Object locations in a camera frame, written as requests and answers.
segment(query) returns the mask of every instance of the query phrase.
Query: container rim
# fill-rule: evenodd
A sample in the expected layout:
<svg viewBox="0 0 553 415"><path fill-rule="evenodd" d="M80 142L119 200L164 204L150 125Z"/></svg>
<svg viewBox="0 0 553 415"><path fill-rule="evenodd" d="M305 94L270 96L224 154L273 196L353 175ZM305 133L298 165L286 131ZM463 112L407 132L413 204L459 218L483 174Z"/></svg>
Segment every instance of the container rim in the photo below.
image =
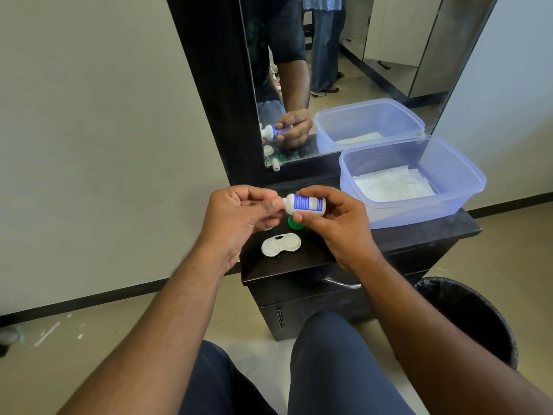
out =
<svg viewBox="0 0 553 415"><path fill-rule="evenodd" d="M466 196L466 195L472 196L472 195L478 194L478 193L480 193L484 190L484 188L486 186L486 177L484 176L482 171L476 165L474 165L474 163L471 162L463 153L461 153L455 147L449 145L448 143L446 143L444 140L442 140L440 138L433 137L432 135L428 135L428 134L423 134L423 135L418 136L416 138L411 137L409 139L403 139L403 140L391 140L387 143L378 144L377 146L378 147L380 147L380 146L389 146L391 144L408 143L408 142L413 142L413 141L418 141L418 140L430 140L430 139L432 139L433 142L437 142L440 145L442 145L444 148L446 148L451 153L453 153L453 155L455 157L457 157L457 159L461 160L463 163L466 164L466 166L470 169L470 171L474 174L474 176L476 176L476 178L480 182L480 186L478 187L478 190L475 191L474 189L466 188L466 189L463 189L463 190L455 192L455 193L442 193L442 194L436 194L436 195L432 195L432 196L421 196L420 198L405 199L405 200L400 200L400 201L376 202L376 201L373 201L373 200L370 200L369 198L367 198L363 194L361 189L359 189L359 187L357 186L356 183L351 183L351 181L348 181L349 186L351 186L351 188L354 190L354 192L356 193L358 198L361 200L361 202L363 202L366 205L370 205L372 208L398 208L398 207L402 207L402 206L406 205L407 203L409 205L418 205L418 204L428 202L428 198L432 198L433 200L445 201L445 200L458 198L458 197ZM344 156L347 155L347 154L350 154L350 153L355 153L355 152L358 152L358 151L361 151L361 150L366 150L366 149L377 147L377 146L362 146L362 147L357 147L357 148L352 148L352 149L342 151L342 154L340 154L340 158L339 158L341 171L345 171L346 174L350 178L352 178L352 175L349 172L349 169L346 167L346 163L344 162Z"/></svg>
<svg viewBox="0 0 553 415"><path fill-rule="evenodd" d="M403 134L392 135L391 137L412 137L414 135L419 135L419 134L424 133L426 125L425 125L424 121L416 113L414 113L412 110L406 108L404 105L402 105L401 103L399 103L399 102L397 102L393 99L388 99L386 97L383 97L383 98L380 98L380 99L373 99L373 100L369 100L369 101L344 104L342 106L336 106L334 108L325 109L323 111L318 111L317 113L315 113L315 120L314 120L315 126L317 126L317 135L318 135L318 132L319 132L319 129L320 129L321 132L322 132L322 135L324 135L327 138L328 142L333 146L333 148L335 148L336 146L339 146L342 151L344 151L346 149L349 150L349 149L352 149L352 148L356 148L356 146L362 146L362 145L366 146L367 143L368 143L367 141L361 142L361 143L365 143L365 144L355 143L355 144L350 144L351 147L343 148L343 146L344 146L343 144L337 144L336 141L331 139L330 136L327 134L327 132L324 129L322 129L319 118L322 117L322 116L328 115L328 114L332 114L334 112L339 112L339 111L343 111L343 110L358 109L358 108L366 106L367 104L380 104L380 103L388 103L388 104L391 104L392 106L395 106L397 109L399 109L400 111L405 113L407 116L409 116L412 120L414 120L415 123L417 123L418 127L420 128L419 131L405 132Z"/></svg>

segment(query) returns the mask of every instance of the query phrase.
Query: leg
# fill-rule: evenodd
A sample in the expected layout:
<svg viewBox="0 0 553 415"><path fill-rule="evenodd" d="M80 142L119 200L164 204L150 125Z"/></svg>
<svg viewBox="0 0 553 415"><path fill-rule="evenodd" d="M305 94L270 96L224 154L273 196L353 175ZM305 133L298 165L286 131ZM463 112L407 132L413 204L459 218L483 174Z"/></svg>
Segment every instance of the leg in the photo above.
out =
<svg viewBox="0 0 553 415"><path fill-rule="evenodd" d="M340 34L346 23L346 0L342 0L342 10L334 12L332 31L328 43L328 76L331 83L338 76L338 58L340 57Z"/></svg>
<svg viewBox="0 0 553 415"><path fill-rule="evenodd" d="M332 29L333 12L313 10L315 35L313 36L313 54L311 56L311 91L320 93L329 84L328 42Z"/></svg>
<svg viewBox="0 0 553 415"><path fill-rule="evenodd" d="M276 415L227 353L202 341L179 414L233 415L250 411Z"/></svg>
<svg viewBox="0 0 553 415"><path fill-rule="evenodd" d="M414 415L361 336L336 313L309 318L290 370L289 415Z"/></svg>
<svg viewBox="0 0 553 415"><path fill-rule="evenodd" d="M280 116L285 113L286 110L281 101L266 101L257 104L257 114L263 128L270 124L277 124Z"/></svg>

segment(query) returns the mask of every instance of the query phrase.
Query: blue plastic container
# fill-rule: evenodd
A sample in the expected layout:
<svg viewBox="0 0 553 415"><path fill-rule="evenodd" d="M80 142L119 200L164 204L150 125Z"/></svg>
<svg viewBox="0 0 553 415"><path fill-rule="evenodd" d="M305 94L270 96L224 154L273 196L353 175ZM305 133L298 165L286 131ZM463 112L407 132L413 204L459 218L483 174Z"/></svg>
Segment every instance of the blue plastic container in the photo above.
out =
<svg viewBox="0 0 553 415"><path fill-rule="evenodd" d="M436 195L375 202L359 189L353 176L408 165L428 179ZM486 177L461 152L425 135L375 146L344 150L340 155L340 188L362 201L371 229L403 226L455 214L486 186Z"/></svg>
<svg viewBox="0 0 553 415"><path fill-rule="evenodd" d="M423 120L392 99L347 104L317 112L315 126L321 154L410 138L424 132ZM336 143L372 132L379 132L383 138L355 144Z"/></svg>

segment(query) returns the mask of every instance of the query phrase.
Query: white lens case lid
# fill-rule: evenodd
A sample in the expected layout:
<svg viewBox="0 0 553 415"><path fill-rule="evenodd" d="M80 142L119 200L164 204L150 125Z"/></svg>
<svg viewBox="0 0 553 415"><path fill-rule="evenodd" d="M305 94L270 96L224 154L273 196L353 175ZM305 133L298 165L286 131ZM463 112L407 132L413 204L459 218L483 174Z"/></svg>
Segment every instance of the white lens case lid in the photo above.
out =
<svg viewBox="0 0 553 415"><path fill-rule="evenodd" d="M294 233L287 233L266 239L261 245L261 251L265 256L273 257L281 251L295 252L300 246L300 236Z"/></svg>

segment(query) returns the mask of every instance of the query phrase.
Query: wall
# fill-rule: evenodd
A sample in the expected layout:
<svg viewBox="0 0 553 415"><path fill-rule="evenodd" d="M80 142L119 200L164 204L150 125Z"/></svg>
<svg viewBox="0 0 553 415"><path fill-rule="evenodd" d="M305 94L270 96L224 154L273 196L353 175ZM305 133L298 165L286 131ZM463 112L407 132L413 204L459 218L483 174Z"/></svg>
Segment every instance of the wall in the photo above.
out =
<svg viewBox="0 0 553 415"><path fill-rule="evenodd" d="M498 0L434 135L488 179L480 208L553 191L553 0Z"/></svg>
<svg viewBox="0 0 553 415"><path fill-rule="evenodd" d="M169 276L228 181L165 0L0 0L0 314Z"/></svg>

